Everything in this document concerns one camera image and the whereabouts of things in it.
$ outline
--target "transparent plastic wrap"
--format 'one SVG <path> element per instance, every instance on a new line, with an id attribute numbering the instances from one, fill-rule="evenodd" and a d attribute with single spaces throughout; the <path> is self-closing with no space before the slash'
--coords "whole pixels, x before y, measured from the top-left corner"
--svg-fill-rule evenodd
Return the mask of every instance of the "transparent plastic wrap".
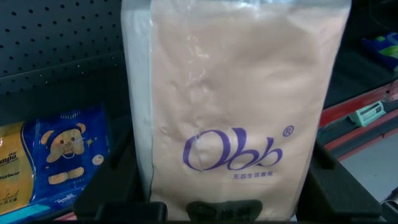
<path id="1" fill-rule="evenodd" d="M 350 0 L 123 1 L 137 159 L 169 220 L 287 220 Z"/>

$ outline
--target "cartoon bear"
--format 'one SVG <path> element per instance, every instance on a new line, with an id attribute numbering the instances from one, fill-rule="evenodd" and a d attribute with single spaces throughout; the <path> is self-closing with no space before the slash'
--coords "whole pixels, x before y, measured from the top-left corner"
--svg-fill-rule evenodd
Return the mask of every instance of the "cartoon bear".
<path id="1" fill-rule="evenodd" d="M 47 131 L 40 142 L 50 149 L 46 161 L 49 184 L 60 184 L 84 174 L 81 156 L 85 151 L 81 136 L 86 131 L 84 124 L 71 124 Z"/>

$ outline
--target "registered trademark symbol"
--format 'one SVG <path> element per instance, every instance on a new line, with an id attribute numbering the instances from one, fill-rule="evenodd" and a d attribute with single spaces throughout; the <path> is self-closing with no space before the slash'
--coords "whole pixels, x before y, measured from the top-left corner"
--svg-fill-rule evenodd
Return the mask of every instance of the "registered trademark symbol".
<path id="1" fill-rule="evenodd" d="M 284 129 L 284 136 L 285 137 L 290 136 L 293 133 L 293 131 L 294 127 L 290 125 L 289 127 Z"/>

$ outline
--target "yellow package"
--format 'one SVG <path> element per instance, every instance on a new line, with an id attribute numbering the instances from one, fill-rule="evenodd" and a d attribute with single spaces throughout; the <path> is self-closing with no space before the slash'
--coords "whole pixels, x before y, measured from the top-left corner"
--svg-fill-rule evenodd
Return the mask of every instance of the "yellow package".
<path id="1" fill-rule="evenodd" d="M 22 125 L 0 127 L 0 215 L 27 206 L 32 196 L 34 165 L 22 145 Z"/>

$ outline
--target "pegboard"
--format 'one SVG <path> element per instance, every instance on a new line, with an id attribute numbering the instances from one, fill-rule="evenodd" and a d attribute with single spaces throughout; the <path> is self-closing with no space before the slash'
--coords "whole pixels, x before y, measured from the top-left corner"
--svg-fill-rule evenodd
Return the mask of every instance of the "pegboard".
<path id="1" fill-rule="evenodd" d="M 124 66 L 120 0 L 0 0 L 0 94 Z"/>

